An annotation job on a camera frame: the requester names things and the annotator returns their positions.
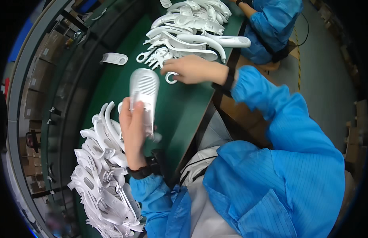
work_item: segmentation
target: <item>floor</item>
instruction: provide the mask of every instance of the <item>floor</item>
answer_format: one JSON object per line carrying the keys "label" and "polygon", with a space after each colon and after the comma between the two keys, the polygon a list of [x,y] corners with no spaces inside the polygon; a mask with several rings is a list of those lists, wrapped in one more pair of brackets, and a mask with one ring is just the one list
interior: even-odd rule
{"label": "floor", "polygon": [[[356,93],[345,68],[339,45],[324,27],[324,20],[309,0],[304,0],[303,14],[310,25],[310,33],[300,46],[300,93],[305,98],[310,117],[314,119],[335,147],[343,152],[345,125],[354,120]],[[307,23],[302,15],[295,23],[301,44],[307,35]],[[297,91],[298,60],[292,56],[281,62],[270,76],[279,84],[286,84],[290,92]]]}

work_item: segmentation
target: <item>black cable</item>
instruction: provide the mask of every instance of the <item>black cable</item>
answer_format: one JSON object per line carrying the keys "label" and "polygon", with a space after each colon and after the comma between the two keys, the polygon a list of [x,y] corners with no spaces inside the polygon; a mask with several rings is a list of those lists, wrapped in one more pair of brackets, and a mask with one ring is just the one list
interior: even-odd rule
{"label": "black cable", "polygon": [[304,16],[304,14],[301,12],[301,14],[303,15],[303,17],[304,17],[304,19],[305,19],[305,21],[307,22],[307,26],[308,26],[308,31],[307,31],[307,36],[305,37],[305,40],[304,40],[304,42],[303,43],[301,43],[300,45],[294,45],[295,47],[296,46],[301,46],[301,45],[303,45],[304,43],[305,43],[305,41],[307,41],[307,39],[308,39],[308,35],[310,34],[310,24],[308,23],[308,20],[307,20],[307,18]]}
{"label": "black cable", "polygon": [[183,172],[185,171],[185,169],[186,169],[186,168],[188,168],[188,166],[190,166],[190,165],[192,165],[192,164],[196,164],[196,163],[201,162],[201,161],[206,160],[206,159],[215,158],[215,157],[217,157],[217,156],[218,156],[218,155],[216,155],[216,156],[211,156],[211,157],[208,157],[208,158],[205,158],[205,159],[200,159],[200,160],[198,160],[198,161],[196,161],[196,162],[190,163],[190,164],[188,164],[187,166],[185,166],[185,168],[183,169]]}

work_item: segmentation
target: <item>green workbench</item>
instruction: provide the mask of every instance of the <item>green workbench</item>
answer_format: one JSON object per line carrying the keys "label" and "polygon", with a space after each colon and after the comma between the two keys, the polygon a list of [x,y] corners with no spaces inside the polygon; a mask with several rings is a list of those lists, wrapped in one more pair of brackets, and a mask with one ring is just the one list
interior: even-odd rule
{"label": "green workbench", "polygon": [[[224,24],[226,28],[224,36],[237,36],[242,21],[242,17],[231,16],[229,22]],[[143,45],[143,43],[145,40],[148,40],[145,34],[150,30],[151,24],[152,21],[147,14],[142,16],[115,51],[116,53],[127,55],[128,62],[122,66],[114,64],[106,66],[103,75],[98,80],[90,105],[86,110],[82,129],[88,129],[93,126],[91,118],[99,113],[103,104],[114,101],[115,105],[118,105],[123,98],[129,96],[129,79],[134,70],[138,68],[150,69],[147,65],[136,62],[136,56],[148,51],[147,48],[150,44]],[[225,48],[227,60],[231,50],[232,48]],[[150,156],[152,149],[164,149],[167,161],[166,166],[169,168],[167,179],[170,179],[196,133],[212,98],[214,89],[210,83],[185,85],[178,82],[176,84],[168,84],[165,81],[165,76],[160,75],[159,71],[159,69],[155,69],[160,78],[155,110],[155,125],[157,126],[156,131],[162,135],[162,140],[159,143],[153,143],[147,139],[144,146],[144,154]],[[119,121],[116,108],[113,109],[111,117]]]}
{"label": "green workbench", "polygon": [[[85,25],[90,28],[92,34],[100,36],[100,29],[105,27],[107,22],[112,19],[116,13],[123,11],[126,4],[129,2],[131,1],[105,1],[86,20]],[[161,5],[153,7],[154,9],[151,9],[151,12],[147,12],[140,16],[139,21],[130,29],[127,36],[125,36],[121,42],[117,43],[119,44],[119,47],[117,47],[114,52],[127,55],[128,62],[122,66],[105,63],[101,67],[101,70],[103,71],[99,71],[102,72],[102,74],[98,78],[90,79],[91,81],[88,82],[89,85],[92,85],[93,81],[96,81],[94,83],[96,87],[95,90],[92,91],[91,96],[88,97],[90,102],[87,103],[87,107],[81,109],[79,112],[81,113],[80,118],[83,121],[82,126],[80,127],[81,129],[88,129],[93,126],[91,118],[93,115],[100,112],[103,104],[114,101],[115,105],[118,105],[123,98],[129,96],[129,79],[134,70],[138,68],[150,68],[143,63],[137,63],[136,56],[139,53],[147,51],[149,44],[143,45],[143,42],[148,39],[145,34],[150,30],[154,16],[159,17],[166,13],[166,9]],[[98,17],[105,8],[107,8],[106,13],[98,20],[92,21],[92,19]],[[228,20],[229,22],[224,24],[226,28],[224,36],[237,36],[243,20],[244,18],[242,16],[237,16],[237,14],[231,16]],[[117,32],[113,31],[110,32],[110,34],[116,35]],[[66,88],[69,88],[69,86],[72,85],[72,82],[74,81],[73,78],[75,77],[79,65],[84,64],[81,60],[86,53],[85,48],[87,48],[87,46],[84,43],[77,46],[77,43],[81,38],[82,36],[79,36],[75,39],[72,47],[64,53],[61,62],[57,65],[57,73],[55,74],[51,88],[48,92],[49,95],[46,102],[47,106],[45,107],[42,128],[42,163],[54,163],[55,174],[58,174],[58,171],[60,171],[60,177],[57,176],[56,178],[58,182],[52,184],[46,178],[48,176],[48,169],[46,166],[43,166],[44,180],[48,190],[64,187],[70,179],[69,176],[72,173],[72,169],[74,169],[74,166],[76,165],[73,151],[71,153],[71,157],[58,157],[59,153],[61,153],[61,149],[66,150],[66,147],[60,148],[58,144],[59,140],[61,140],[60,136],[62,132],[59,126],[61,124],[61,118],[56,115],[51,115],[49,109],[51,106],[55,106],[56,108],[69,107],[65,104],[66,97],[64,98],[59,95],[59,92],[61,88],[65,87],[64,85],[68,86]],[[101,44],[106,45],[107,42],[101,41]],[[224,49],[228,61],[232,48]],[[91,60],[95,61],[95,64],[98,65],[101,60],[101,55],[93,54]],[[148,139],[144,146],[144,154],[150,156],[150,151],[155,148],[163,149],[165,151],[165,166],[168,168],[166,177],[169,180],[173,177],[180,161],[183,160],[183,157],[196,134],[213,96],[214,89],[211,87],[210,83],[185,85],[178,82],[176,84],[168,84],[165,81],[165,76],[160,75],[159,69],[155,69],[155,72],[160,78],[160,88],[155,110],[155,125],[158,127],[156,131],[162,135],[162,140],[159,143],[153,143]],[[48,126],[46,122],[49,118],[55,120],[57,126]],[[111,118],[119,121],[116,108],[114,108],[111,113]],[[72,136],[67,138],[71,139],[72,146],[80,148],[85,139],[80,138],[79,141],[74,140],[73,135],[79,135],[78,129],[77,131],[72,131],[71,134]],[[73,192],[75,196],[75,209],[77,209],[78,222],[82,236],[100,237],[99,233],[94,228],[85,224],[86,214],[83,205],[80,204],[79,195],[75,193],[75,191]],[[66,209],[66,205],[63,205],[62,203],[69,199],[66,198],[67,195],[68,193],[65,193],[64,198],[62,193],[56,193],[54,195],[49,195],[49,197],[51,202],[56,202],[59,206],[65,206]]]}

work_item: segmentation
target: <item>worker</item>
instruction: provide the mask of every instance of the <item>worker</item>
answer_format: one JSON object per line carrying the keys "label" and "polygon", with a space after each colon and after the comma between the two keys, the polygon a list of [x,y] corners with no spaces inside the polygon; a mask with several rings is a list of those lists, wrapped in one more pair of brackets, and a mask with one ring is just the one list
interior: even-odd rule
{"label": "worker", "polygon": [[241,49],[242,56],[257,65],[277,63],[288,56],[289,38],[303,10],[302,0],[229,1],[235,2],[248,18],[244,36],[251,46]]}
{"label": "worker", "polygon": [[168,60],[161,74],[167,72],[185,84],[230,85],[236,102],[271,122],[266,136],[275,150],[220,136],[225,140],[197,152],[182,170],[182,186],[171,190],[142,153],[143,103],[131,114],[125,98],[119,120],[131,192],[142,203],[148,238],[327,237],[343,201],[344,158],[309,117],[301,94],[290,95],[253,66],[233,73],[195,55]]}

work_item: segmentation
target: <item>black wrist strap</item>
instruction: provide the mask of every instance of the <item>black wrist strap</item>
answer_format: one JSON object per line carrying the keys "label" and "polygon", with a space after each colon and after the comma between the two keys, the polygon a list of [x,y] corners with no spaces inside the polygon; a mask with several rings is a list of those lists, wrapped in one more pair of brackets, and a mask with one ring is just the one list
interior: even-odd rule
{"label": "black wrist strap", "polygon": [[127,167],[127,171],[134,179],[143,179],[152,174],[151,167],[149,165],[141,167],[138,170],[131,170]]}
{"label": "black wrist strap", "polygon": [[234,83],[234,74],[235,74],[235,69],[229,68],[229,73],[228,73],[228,77],[226,78],[225,84],[221,86],[217,83],[213,83],[212,87],[216,90],[221,90],[223,94],[231,98],[232,96],[231,96],[230,90]]}

